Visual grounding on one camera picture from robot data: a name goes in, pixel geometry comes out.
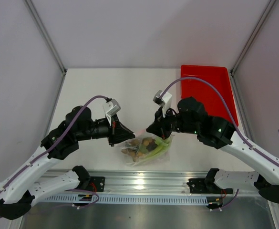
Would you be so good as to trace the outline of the yellow longan fruit bunch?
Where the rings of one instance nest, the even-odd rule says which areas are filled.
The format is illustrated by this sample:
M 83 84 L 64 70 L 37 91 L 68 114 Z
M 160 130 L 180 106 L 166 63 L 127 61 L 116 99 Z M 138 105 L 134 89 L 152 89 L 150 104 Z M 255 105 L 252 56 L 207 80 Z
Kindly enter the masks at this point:
M 121 152 L 129 156 L 133 162 L 139 162 L 157 148 L 156 141 L 151 137 L 135 138 L 124 143 Z

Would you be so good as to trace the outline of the green white celery stalk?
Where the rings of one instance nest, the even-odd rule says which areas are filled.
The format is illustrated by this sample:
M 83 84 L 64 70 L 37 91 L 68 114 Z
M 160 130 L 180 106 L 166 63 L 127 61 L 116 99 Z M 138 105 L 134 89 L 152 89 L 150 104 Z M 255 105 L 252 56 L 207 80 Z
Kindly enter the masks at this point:
M 163 156 L 167 153 L 171 146 L 172 138 L 169 137 L 168 139 L 162 139 L 159 137 L 152 137 L 157 144 L 157 148 L 153 150 L 149 155 L 147 155 L 144 159 L 141 159 L 139 162 L 134 162 L 135 165 L 143 165 L 149 162 L 152 162 L 159 157 Z

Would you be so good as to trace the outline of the clear pink zip top bag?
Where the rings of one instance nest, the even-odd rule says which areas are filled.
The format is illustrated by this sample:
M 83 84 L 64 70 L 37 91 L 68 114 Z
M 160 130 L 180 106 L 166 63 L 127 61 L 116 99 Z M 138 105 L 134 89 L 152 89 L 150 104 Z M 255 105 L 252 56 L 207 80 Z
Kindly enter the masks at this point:
M 135 138 L 119 143 L 115 151 L 127 166 L 143 166 L 166 160 L 172 140 L 172 136 L 162 139 L 152 133 L 141 131 Z

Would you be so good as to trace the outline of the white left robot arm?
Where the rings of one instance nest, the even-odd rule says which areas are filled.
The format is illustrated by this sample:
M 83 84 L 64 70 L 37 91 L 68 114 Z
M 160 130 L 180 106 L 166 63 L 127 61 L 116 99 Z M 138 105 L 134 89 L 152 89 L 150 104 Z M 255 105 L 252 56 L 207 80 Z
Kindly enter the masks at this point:
M 57 193 L 77 189 L 92 190 L 91 176 L 83 166 L 46 182 L 37 180 L 50 168 L 79 149 L 79 142 L 106 138 L 110 146 L 132 139 L 134 133 L 116 114 L 93 120 L 88 107 L 72 109 L 59 126 L 41 141 L 36 152 L 9 178 L 0 182 L 0 218 L 17 219 L 41 200 Z

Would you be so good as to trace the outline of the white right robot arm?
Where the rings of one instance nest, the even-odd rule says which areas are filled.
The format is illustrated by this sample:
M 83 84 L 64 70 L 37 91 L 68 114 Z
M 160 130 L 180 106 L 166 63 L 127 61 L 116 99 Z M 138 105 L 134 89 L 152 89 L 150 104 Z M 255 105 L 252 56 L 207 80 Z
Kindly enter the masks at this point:
M 177 112 L 170 107 L 170 101 L 157 95 L 154 102 L 160 108 L 147 132 L 162 139 L 168 139 L 172 132 L 195 134 L 199 142 L 231 154 L 253 169 L 250 172 L 232 172 L 212 168 L 199 192 L 215 194 L 223 189 L 256 191 L 264 199 L 279 204 L 278 158 L 243 136 L 226 119 L 208 115 L 204 105 L 193 97 L 180 100 Z

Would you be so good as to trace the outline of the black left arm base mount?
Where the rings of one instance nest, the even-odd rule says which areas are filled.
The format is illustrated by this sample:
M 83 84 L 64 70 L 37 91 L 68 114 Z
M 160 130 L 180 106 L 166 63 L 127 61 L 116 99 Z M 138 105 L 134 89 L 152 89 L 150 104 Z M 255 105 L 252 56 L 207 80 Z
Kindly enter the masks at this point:
M 105 177 L 91 177 L 89 183 L 84 187 L 84 190 L 92 192 L 104 192 Z

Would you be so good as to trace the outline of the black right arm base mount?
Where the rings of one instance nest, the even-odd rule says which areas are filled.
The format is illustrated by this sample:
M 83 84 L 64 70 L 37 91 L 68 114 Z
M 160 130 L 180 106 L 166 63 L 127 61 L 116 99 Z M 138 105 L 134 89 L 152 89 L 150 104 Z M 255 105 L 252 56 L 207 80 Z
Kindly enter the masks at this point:
M 190 178 L 186 184 L 192 194 L 233 194 L 232 188 L 219 188 L 214 182 L 205 178 Z

